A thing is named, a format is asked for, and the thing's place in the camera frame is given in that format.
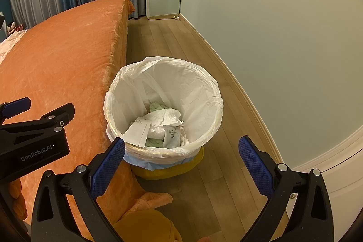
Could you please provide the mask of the pink floral pillow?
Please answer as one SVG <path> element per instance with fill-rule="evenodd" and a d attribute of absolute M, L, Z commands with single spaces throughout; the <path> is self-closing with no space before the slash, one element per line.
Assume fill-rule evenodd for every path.
<path fill-rule="evenodd" d="M 10 51 L 28 31 L 23 27 L 23 25 L 15 26 L 14 22 L 11 24 L 11 27 L 8 27 L 8 29 L 9 29 L 8 32 L 9 34 L 1 42 L 0 46 L 0 64 L 4 61 L 4 59 L 10 53 Z"/>

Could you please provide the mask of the small white printed packet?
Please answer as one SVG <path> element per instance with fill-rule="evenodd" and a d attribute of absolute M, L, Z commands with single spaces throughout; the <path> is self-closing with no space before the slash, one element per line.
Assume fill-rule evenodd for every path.
<path fill-rule="evenodd" d="M 184 142 L 184 129 L 182 127 L 173 127 L 169 125 L 164 125 L 163 128 L 165 135 L 162 147 L 165 149 L 181 147 Z"/>

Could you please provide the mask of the white tissue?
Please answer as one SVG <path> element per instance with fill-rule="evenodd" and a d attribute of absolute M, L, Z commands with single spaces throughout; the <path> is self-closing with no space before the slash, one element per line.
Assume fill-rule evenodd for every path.
<path fill-rule="evenodd" d="M 176 109 L 161 109 L 150 112 L 139 119 L 147 120 L 150 122 L 150 129 L 148 131 L 148 138 L 164 139 L 165 129 L 164 126 L 179 127 L 183 125 L 180 120 L 181 113 Z"/>

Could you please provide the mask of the white trash bag liner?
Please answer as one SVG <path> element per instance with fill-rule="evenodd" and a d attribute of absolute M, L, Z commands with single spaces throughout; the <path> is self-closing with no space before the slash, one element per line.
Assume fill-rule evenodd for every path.
<path fill-rule="evenodd" d="M 221 126 L 223 99 L 217 81 L 185 60 L 154 56 L 121 68 L 104 101 L 106 133 L 122 138 L 130 124 L 157 102 L 181 113 L 188 143 L 174 149 L 125 146 L 124 160 L 150 171 L 191 161 Z"/>

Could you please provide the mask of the white paper sachet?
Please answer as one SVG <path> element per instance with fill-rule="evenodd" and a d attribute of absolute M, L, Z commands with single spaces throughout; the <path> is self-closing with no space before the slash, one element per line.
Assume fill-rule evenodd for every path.
<path fill-rule="evenodd" d="M 124 142 L 136 147 L 144 148 L 150 125 L 150 121 L 137 118 L 123 135 Z"/>

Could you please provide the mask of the orange velvet bed cover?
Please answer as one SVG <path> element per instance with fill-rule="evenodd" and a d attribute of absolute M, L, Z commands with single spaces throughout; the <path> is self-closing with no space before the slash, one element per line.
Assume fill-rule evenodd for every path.
<path fill-rule="evenodd" d="M 110 145 L 103 105 L 125 65 L 130 0 L 97 0 L 66 10 L 28 30 L 1 63 L 1 101 L 28 97 L 31 108 L 14 122 L 34 120 L 64 104 L 75 108 L 65 133 L 69 154 L 48 165 L 56 174 L 88 164 Z M 180 241 L 171 220 L 158 211 L 167 193 L 146 192 L 126 162 L 97 198 L 126 241 Z"/>

